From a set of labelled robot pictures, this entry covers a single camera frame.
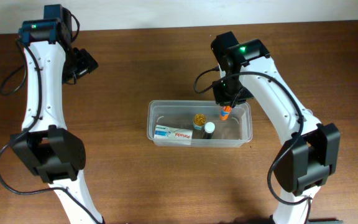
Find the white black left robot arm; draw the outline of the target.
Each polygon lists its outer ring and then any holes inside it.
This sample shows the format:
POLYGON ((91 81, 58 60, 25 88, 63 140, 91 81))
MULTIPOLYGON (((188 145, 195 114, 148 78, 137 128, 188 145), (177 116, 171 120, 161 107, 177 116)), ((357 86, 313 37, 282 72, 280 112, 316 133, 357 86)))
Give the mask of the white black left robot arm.
POLYGON ((46 5, 39 20, 25 21, 16 41, 24 59, 27 104, 21 133, 9 146, 32 175, 56 193, 70 223, 104 223, 85 182, 83 141, 67 130, 62 86, 74 85, 98 67, 85 50, 72 46, 77 18, 60 4, 46 5))

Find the gold lid balm jar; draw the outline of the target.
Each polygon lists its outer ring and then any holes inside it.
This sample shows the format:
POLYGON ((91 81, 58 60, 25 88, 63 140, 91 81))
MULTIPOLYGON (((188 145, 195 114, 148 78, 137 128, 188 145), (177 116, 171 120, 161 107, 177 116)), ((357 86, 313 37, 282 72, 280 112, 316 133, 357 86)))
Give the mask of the gold lid balm jar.
POLYGON ((204 114, 196 114, 193 118, 193 127, 196 130, 202 130, 206 124, 206 116, 204 114))

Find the white Panadol medicine box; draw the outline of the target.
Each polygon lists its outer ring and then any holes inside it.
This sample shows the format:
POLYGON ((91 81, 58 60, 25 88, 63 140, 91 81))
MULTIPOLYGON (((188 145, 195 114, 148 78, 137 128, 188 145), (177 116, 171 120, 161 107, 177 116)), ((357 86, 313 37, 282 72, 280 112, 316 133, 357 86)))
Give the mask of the white Panadol medicine box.
POLYGON ((168 143, 175 145, 190 145, 193 131, 190 129, 172 128, 168 126, 156 125, 154 139, 167 140, 168 143))

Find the dark brown syrup bottle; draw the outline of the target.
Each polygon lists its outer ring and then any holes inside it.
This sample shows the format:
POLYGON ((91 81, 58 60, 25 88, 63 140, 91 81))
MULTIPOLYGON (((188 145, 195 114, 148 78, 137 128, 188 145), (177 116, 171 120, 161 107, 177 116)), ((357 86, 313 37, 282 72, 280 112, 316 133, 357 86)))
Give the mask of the dark brown syrup bottle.
POLYGON ((202 139, 212 139, 214 131, 215 131, 215 124, 213 122, 207 122, 204 125, 203 133, 201 135, 202 139))

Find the orange tube white cap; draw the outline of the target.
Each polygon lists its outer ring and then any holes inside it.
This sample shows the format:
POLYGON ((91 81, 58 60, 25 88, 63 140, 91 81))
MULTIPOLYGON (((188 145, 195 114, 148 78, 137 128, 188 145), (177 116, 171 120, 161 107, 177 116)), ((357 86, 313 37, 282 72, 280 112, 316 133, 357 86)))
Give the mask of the orange tube white cap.
POLYGON ((232 111, 232 108, 230 106, 223 106, 221 109, 221 112, 219 114, 219 118, 222 121, 225 121, 228 119, 228 116, 230 115, 232 111))

